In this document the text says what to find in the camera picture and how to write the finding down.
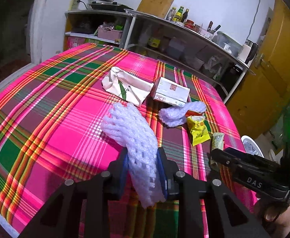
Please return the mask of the right hand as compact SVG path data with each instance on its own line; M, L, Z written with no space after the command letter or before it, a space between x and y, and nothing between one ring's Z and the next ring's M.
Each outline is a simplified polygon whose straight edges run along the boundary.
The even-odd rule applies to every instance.
M286 237L290 233L290 205L258 199L254 214L270 237Z

